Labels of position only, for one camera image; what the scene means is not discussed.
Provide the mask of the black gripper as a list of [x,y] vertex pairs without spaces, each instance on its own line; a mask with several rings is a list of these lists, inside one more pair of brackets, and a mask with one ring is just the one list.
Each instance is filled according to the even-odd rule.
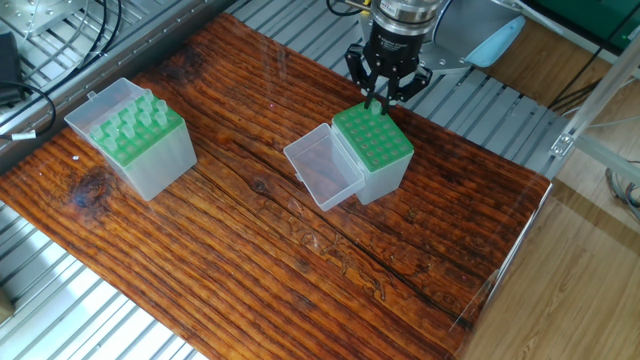
[[[398,102],[410,100],[429,85],[433,72],[418,65],[425,37],[425,33],[398,34],[373,21],[365,45],[348,47],[345,61],[352,81],[365,91],[365,109],[369,109],[373,102],[379,76],[389,79],[387,111]],[[412,72],[411,81],[400,86],[400,80]]]

